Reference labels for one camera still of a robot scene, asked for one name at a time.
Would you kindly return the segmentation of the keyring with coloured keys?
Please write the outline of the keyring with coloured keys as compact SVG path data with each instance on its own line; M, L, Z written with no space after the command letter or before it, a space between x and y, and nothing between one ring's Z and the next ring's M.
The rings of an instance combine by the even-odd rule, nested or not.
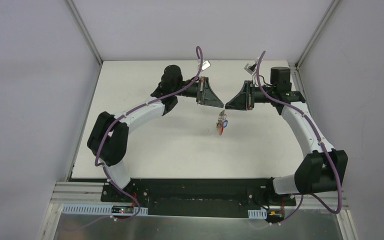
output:
M224 129L228 126L228 120L226 115L226 110L223 109L217 118L216 122L216 132L219 136L221 136L224 132Z

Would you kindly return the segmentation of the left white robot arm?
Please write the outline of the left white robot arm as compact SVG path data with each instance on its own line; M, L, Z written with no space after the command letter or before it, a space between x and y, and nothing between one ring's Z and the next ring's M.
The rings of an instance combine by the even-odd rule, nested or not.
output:
M169 65L144 103L118 115L106 111L98 115L87 147L95 156L95 166L103 167L107 179L115 186L113 195L120 202L129 201L133 195L133 189L128 185L131 177L123 162L129 135L147 122L168 114L178 103L178 97L194 98L202 106L224 107L211 89L208 77L184 80L181 68Z

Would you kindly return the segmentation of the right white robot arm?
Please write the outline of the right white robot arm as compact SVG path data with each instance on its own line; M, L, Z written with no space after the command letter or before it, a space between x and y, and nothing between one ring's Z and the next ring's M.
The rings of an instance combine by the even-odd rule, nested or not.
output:
M292 89L291 70L270 70L270 83L259 86L246 80L240 92L225 104L227 110L251 111L255 104L271 104L296 137L303 161L294 174L276 177L264 190L264 200L276 205L285 194L316 194L336 191L342 185L348 156L329 143L313 121L301 92Z

